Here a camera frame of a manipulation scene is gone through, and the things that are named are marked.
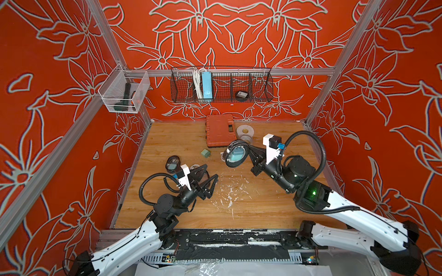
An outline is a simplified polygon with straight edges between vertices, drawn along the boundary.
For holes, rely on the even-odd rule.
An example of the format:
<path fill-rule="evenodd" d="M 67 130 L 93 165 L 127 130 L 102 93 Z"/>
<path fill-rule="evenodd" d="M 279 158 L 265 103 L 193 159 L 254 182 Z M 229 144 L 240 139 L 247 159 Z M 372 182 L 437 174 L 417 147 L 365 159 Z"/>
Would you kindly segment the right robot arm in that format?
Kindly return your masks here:
<path fill-rule="evenodd" d="M 303 221 L 298 232 L 301 239 L 318 246 L 338 247 L 372 256 L 394 273 L 416 275 L 423 263 L 417 245 L 417 224 L 377 215 L 316 181 L 326 164 L 323 146 L 320 146 L 321 159 L 317 169 L 300 155 L 290 156 L 289 164 L 283 166 L 280 160 L 285 149 L 282 143 L 265 148 L 248 146 L 246 152 L 252 160 L 252 173 L 265 173 L 286 193 L 293 194 L 298 210 L 310 215 L 329 216 L 351 227 L 350 230 L 340 230 Z"/>

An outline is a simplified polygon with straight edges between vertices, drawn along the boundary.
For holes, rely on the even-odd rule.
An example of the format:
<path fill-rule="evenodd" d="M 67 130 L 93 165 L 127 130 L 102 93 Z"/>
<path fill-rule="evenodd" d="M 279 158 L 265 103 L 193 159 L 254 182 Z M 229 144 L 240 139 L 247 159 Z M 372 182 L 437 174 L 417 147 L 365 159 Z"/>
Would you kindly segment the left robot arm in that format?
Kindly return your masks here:
<path fill-rule="evenodd" d="M 117 276 L 142 257 L 175 243 L 175 226 L 178 217 L 193 211 L 197 199 L 210 199 L 219 176 L 207 175 L 206 164 L 194 169 L 182 165 L 175 175 L 165 172 L 155 173 L 144 180 L 139 189 L 140 200 L 153 209 L 140 227 L 114 244 L 94 253 L 87 251 L 69 260 L 70 269 L 63 265 L 67 276 Z M 161 195 L 156 202 L 143 196 L 148 182 L 162 178 L 170 193 Z"/>

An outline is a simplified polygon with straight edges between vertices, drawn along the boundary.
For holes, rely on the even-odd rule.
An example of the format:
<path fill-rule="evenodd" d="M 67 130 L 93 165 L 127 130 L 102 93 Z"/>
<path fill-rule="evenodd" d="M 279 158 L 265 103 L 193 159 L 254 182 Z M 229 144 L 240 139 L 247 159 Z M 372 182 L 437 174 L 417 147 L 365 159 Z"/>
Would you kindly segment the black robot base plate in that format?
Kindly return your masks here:
<path fill-rule="evenodd" d="M 175 242 L 144 256 L 149 265 L 200 262 L 262 262 L 318 265 L 325 247 L 297 237 L 297 230 L 182 229 Z"/>

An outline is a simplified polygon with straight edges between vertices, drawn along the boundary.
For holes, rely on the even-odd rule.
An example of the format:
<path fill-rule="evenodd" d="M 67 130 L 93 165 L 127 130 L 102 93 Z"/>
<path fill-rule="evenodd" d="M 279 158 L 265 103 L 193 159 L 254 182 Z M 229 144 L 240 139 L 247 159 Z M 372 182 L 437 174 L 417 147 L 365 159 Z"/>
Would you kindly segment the black round zip pouch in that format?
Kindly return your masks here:
<path fill-rule="evenodd" d="M 180 167 L 181 161 L 177 155 L 170 156 L 165 164 L 165 169 L 169 174 L 174 174 Z"/>

